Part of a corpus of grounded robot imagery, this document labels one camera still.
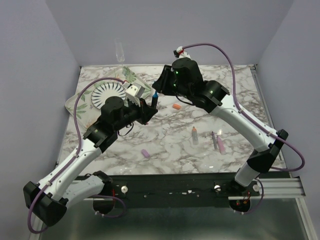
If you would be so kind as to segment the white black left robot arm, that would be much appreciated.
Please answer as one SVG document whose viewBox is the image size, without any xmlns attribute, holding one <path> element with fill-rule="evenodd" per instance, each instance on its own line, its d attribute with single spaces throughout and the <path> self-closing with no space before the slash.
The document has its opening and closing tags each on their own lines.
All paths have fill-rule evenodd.
<svg viewBox="0 0 320 240">
<path fill-rule="evenodd" d="M 104 153 L 118 138 L 119 131 L 134 122 L 146 125 L 158 112 L 158 98 L 151 104 L 143 98 L 137 103 L 125 102 L 117 96 L 109 97 L 101 107 L 101 115 L 79 137 L 78 147 L 49 175 L 23 187 L 28 215 L 36 215 L 47 227 L 54 226 L 65 215 L 68 207 L 87 197 L 107 197 L 111 191 L 108 176 L 93 173 L 87 180 L 71 187 L 71 183 L 93 160 Z"/>
</svg>

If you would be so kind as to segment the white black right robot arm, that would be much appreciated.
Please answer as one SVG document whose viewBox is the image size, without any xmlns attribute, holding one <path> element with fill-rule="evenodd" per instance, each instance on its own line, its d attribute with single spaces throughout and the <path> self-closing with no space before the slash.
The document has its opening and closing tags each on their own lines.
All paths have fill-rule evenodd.
<svg viewBox="0 0 320 240">
<path fill-rule="evenodd" d="M 219 82 L 204 80 L 197 62 L 190 58 L 165 65 L 152 87 L 166 96 L 187 98 L 194 106 L 228 123 L 251 143 L 252 154 L 230 183 L 230 191 L 236 196 L 247 192 L 254 178 L 270 170 L 289 136 L 284 129 L 267 125 L 260 129 L 263 123 L 246 109 L 238 110 L 228 89 Z"/>
</svg>

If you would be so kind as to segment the blue black highlighter pen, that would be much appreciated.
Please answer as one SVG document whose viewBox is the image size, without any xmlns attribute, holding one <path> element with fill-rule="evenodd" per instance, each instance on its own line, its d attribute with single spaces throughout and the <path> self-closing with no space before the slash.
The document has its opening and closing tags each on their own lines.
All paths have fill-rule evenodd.
<svg viewBox="0 0 320 240">
<path fill-rule="evenodd" d="M 157 91 L 155 91 L 152 96 L 152 100 L 151 100 L 151 107 L 152 108 L 155 108 L 155 109 L 157 108 L 158 98 L 159 98 L 158 93 L 157 93 Z"/>
</svg>

